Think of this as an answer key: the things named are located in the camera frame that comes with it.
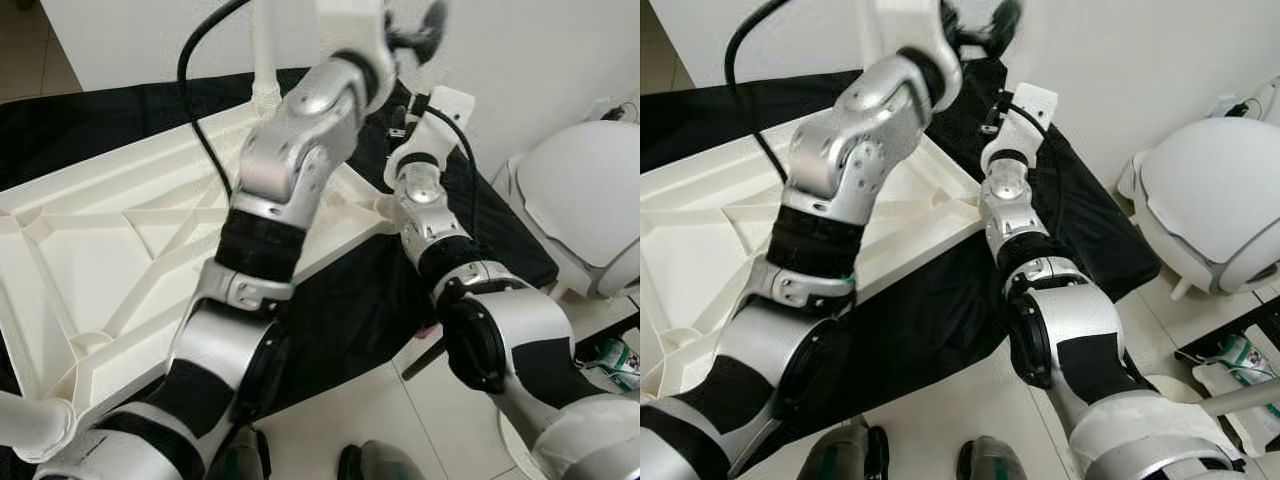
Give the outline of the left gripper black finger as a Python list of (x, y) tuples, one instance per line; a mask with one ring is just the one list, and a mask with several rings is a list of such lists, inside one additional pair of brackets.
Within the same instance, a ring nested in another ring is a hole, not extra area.
[(992, 12), (984, 28), (984, 51), (988, 58), (1001, 58), (1016, 38), (1024, 13), (1021, 0), (1002, 0)]
[(451, 3), (434, 1), (426, 9), (420, 28), (413, 33), (413, 55), (417, 64), (429, 63), (443, 45), (451, 15)]

